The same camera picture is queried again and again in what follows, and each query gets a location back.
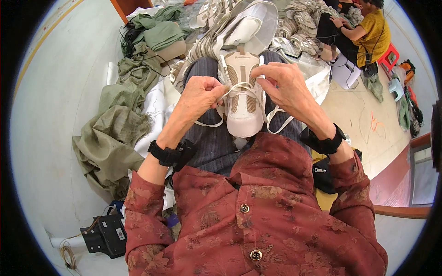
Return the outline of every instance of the black wrist strap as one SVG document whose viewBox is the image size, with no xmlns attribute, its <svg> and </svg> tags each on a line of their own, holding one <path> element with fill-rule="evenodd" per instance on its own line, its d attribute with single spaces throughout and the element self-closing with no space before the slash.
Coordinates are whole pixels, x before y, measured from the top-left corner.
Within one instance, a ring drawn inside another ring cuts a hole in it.
<svg viewBox="0 0 442 276">
<path fill-rule="evenodd" d="M 346 139 L 342 130 L 336 124 L 334 125 L 336 127 L 336 134 L 333 139 L 319 140 L 315 133 L 308 127 L 300 133 L 299 139 L 319 154 L 334 154 L 337 152 L 342 140 Z"/>
<path fill-rule="evenodd" d="M 196 154 L 197 147 L 189 140 L 179 143 L 176 149 L 162 149 L 156 144 L 156 140 L 150 143 L 147 150 L 162 166 L 173 167 L 174 171 L 180 171 L 189 160 Z"/>
</svg>

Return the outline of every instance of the shoelace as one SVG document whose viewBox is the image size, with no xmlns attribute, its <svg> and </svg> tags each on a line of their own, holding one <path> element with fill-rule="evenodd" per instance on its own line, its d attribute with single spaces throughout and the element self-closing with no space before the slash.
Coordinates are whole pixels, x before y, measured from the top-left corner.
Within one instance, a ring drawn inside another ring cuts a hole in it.
<svg viewBox="0 0 442 276">
<path fill-rule="evenodd" d="M 281 126 L 281 128 L 276 131 L 276 132 L 272 132 L 269 128 L 270 126 L 270 122 L 272 121 L 273 117 L 276 115 L 277 112 L 285 112 L 283 109 L 279 108 L 279 106 L 276 106 L 274 110 L 272 110 L 268 115 L 267 115 L 267 131 L 271 134 L 278 134 L 280 133 L 292 120 L 293 117 L 290 116 Z"/>
<path fill-rule="evenodd" d="M 227 106 L 227 103 L 228 103 L 227 96 L 233 98 L 233 97 L 235 97 L 237 95 L 243 95 L 243 94 L 251 96 L 252 98 L 257 99 L 257 101 L 259 103 L 259 106 L 261 107 L 261 111 L 262 111 L 262 115 L 263 115 L 263 120 L 264 120 L 264 122 L 267 122 L 265 107 L 263 106 L 262 98 L 256 96 L 255 91 L 251 88 L 251 85 L 249 83 L 241 82 L 241 83 L 237 83 L 234 86 L 232 86 L 232 88 L 227 93 L 225 93 L 219 99 L 217 99 L 217 102 L 219 102 L 220 100 L 223 100 L 224 101 L 224 105 L 225 105 L 224 107 L 222 107 L 220 105 L 217 105 L 217 112 L 218 112 L 218 114 L 221 117 L 221 121 L 219 123 L 214 124 L 214 125 L 206 125 L 206 124 L 203 124 L 203 123 L 201 123 L 199 121 L 196 121 L 195 123 L 197 125 L 209 126 L 209 127 L 212 127 L 212 128 L 215 128 L 215 127 L 218 127 L 218 126 L 222 125 L 222 123 L 224 122 L 224 115 L 223 114 L 226 112 L 226 110 L 229 109 L 229 107 Z"/>
</svg>

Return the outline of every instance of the olive green fabric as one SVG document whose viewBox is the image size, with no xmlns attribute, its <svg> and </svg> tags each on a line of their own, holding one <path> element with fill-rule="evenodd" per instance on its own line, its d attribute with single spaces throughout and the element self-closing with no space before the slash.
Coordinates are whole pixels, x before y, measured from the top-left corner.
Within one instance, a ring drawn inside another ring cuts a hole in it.
<svg viewBox="0 0 442 276">
<path fill-rule="evenodd" d="M 136 29 L 144 28 L 146 30 L 152 29 L 158 23 L 163 21 L 172 21 L 176 22 L 178 26 L 181 28 L 181 31 L 184 33 L 184 38 L 186 38 L 193 30 L 189 28 L 188 23 L 184 24 L 180 21 L 180 15 L 184 14 L 184 10 L 177 6 L 169 6 L 160 9 L 154 16 L 146 15 L 146 14 L 138 14 L 134 18 L 132 18 L 131 22 L 134 24 Z M 141 41 L 143 36 L 138 36 L 133 44 Z"/>
<path fill-rule="evenodd" d="M 124 199 L 129 187 L 127 170 L 138 170 L 144 158 L 133 148 L 151 131 L 151 118 L 142 114 L 146 94 L 158 83 L 160 64 L 136 45 L 133 59 L 118 62 L 117 84 L 102 89 L 99 113 L 72 137 L 72 147 L 91 185 Z"/>
<path fill-rule="evenodd" d="M 361 74 L 362 82 L 364 83 L 364 86 L 373 93 L 373 95 L 376 97 L 376 99 L 379 102 L 384 101 L 384 96 L 382 93 L 384 92 L 384 87 L 382 86 L 381 81 L 379 80 L 379 76 L 377 74 L 366 78 L 364 75 Z"/>
<path fill-rule="evenodd" d="M 117 83 L 132 82 L 149 92 L 158 83 L 161 72 L 160 63 L 148 53 L 146 42 L 135 45 L 132 58 L 125 57 L 118 62 Z"/>
<path fill-rule="evenodd" d="M 286 11 L 284 10 L 287 5 L 291 2 L 292 0 L 273 0 L 271 2 L 273 2 L 276 6 L 276 8 L 278 9 L 278 17 L 280 19 L 283 19 L 286 17 Z"/>
<path fill-rule="evenodd" d="M 127 170 L 138 170 L 144 158 L 133 150 L 151 129 L 147 115 L 127 106 L 113 106 L 93 117 L 72 137 L 72 147 L 88 182 L 124 199 L 130 181 Z"/>
<path fill-rule="evenodd" d="M 145 30 L 143 35 L 147 46 L 154 52 L 161 51 L 184 37 L 181 28 L 172 21 L 160 22 L 152 29 Z"/>
<path fill-rule="evenodd" d="M 399 125 L 403 130 L 410 129 L 412 117 L 410 114 L 410 109 L 405 96 L 402 96 L 399 101 L 396 102 L 397 107 L 397 117 L 399 119 Z"/>
</svg>

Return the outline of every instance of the yellow shirt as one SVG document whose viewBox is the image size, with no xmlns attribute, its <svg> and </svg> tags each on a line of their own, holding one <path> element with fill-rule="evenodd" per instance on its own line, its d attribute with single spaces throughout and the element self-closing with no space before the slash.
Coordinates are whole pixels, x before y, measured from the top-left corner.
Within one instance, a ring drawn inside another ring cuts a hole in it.
<svg viewBox="0 0 442 276">
<path fill-rule="evenodd" d="M 371 62 L 373 63 L 377 61 L 383 54 L 385 54 L 390 46 L 391 34 L 387 20 L 384 19 L 381 9 L 367 14 L 359 25 L 362 26 L 367 33 L 360 39 L 353 41 L 356 46 L 359 46 L 358 67 L 362 67 L 365 65 L 364 53 L 366 52 L 366 49 L 369 53 L 373 52 Z"/>
</svg>

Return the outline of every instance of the gray trousers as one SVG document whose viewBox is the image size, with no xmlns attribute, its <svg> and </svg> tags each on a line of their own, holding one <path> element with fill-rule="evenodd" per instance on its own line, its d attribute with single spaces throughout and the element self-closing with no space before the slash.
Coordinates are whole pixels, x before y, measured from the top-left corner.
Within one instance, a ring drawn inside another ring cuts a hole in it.
<svg viewBox="0 0 442 276">
<path fill-rule="evenodd" d="M 261 55 L 264 56 L 265 64 L 269 62 L 286 63 L 280 55 L 271 51 L 265 51 Z M 184 87 L 191 76 L 211 76 L 218 79 L 218 61 L 210 57 L 202 57 L 193 62 L 184 73 Z M 269 95 L 266 95 L 266 114 L 269 114 L 275 106 Z M 285 112 L 277 112 L 270 123 L 270 130 L 277 131 L 288 117 L 290 115 Z M 210 109 L 198 121 L 206 125 L 214 125 L 221 121 L 221 117 L 215 109 Z M 310 153 L 310 148 L 299 140 L 301 130 L 301 122 L 293 119 L 279 134 L 275 135 L 282 135 L 298 142 Z M 268 132 L 267 123 L 264 123 L 261 131 Z M 225 122 L 215 128 L 194 124 L 184 135 L 184 139 L 191 141 L 198 147 L 196 155 L 187 163 L 189 166 L 222 174 L 226 177 L 230 175 L 238 157 L 249 149 L 255 140 L 253 137 L 241 151 L 235 152 L 236 147 Z"/>
</svg>

